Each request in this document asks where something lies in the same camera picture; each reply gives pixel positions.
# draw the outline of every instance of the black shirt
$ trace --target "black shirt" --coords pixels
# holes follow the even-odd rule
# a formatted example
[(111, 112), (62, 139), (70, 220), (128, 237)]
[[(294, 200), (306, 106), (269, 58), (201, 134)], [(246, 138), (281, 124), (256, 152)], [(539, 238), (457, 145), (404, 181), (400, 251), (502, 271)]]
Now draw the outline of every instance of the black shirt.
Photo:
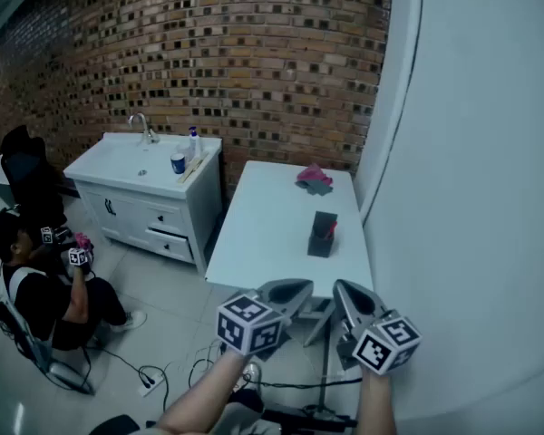
[[(3, 265), (6, 291), (12, 275), (19, 267), (22, 266)], [(48, 340), (54, 321), (63, 318), (70, 302), (71, 287), (56, 275), (31, 273), (18, 286), (15, 307), (28, 323), (33, 336), (39, 340)]]

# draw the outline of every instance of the power strip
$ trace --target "power strip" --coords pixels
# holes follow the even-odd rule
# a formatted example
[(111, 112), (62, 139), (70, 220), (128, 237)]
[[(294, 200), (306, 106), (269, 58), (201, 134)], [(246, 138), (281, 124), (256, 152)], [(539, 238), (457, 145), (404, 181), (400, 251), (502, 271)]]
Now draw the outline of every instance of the power strip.
[(141, 395), (141, 397), (145, 397), (151, 392), (153, 392), (153, 390), (155, 390), (159, 386), (159, 384), (163, 382), (163, 374), (161, 372), (157, 372), (153, 374), (151, 378), (155, 381), (155, 383), (153, 383), (150, 388), (147, 388), (145, 385), (142, 385), (137, 390), (137, 392), (139, 393), (139, 395)]

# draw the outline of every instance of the human arm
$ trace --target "human arm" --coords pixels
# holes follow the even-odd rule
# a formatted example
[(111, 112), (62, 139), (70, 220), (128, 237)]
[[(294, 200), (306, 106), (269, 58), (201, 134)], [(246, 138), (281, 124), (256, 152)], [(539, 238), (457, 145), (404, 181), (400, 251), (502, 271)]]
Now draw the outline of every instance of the human arm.
[(209, 432), (224, 411), (247, 362), (248, 357), (228, 349), (193, 387), (171, 404), (157, 427), (173, 435)]
[(355, 435), (395, 435), (391, 404), (391, 383), (387, 375), (377, 375), (363, 365), (363, 380)]
[(63, 320), (69, 323), (86, 324), (89, 320), (89, 296), (84, 283), (84, 273), (79, 266), (74, 267), (71, 302), (64, 313)]

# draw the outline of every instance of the knee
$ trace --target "knee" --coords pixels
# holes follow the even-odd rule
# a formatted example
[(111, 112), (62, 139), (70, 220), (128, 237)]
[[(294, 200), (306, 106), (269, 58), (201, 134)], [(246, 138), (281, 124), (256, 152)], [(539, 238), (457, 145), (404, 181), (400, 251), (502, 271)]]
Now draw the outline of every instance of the knee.
[(87, 281), (87, 290), (92, 290), (94, 295), (109, 295), (115, 292), (112, 285), (100, 277)]

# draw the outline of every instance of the black hair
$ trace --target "black hair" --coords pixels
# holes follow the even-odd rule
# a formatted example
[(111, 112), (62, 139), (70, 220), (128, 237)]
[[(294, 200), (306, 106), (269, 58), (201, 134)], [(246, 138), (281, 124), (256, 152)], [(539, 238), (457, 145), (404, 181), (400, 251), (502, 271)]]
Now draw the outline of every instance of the black hair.
[(12, 260), (10, 247), (18, 240), (18, 231), (24, 229), (22, 219), (6, 209), (0, 211), (0, 259), (3, 263)]

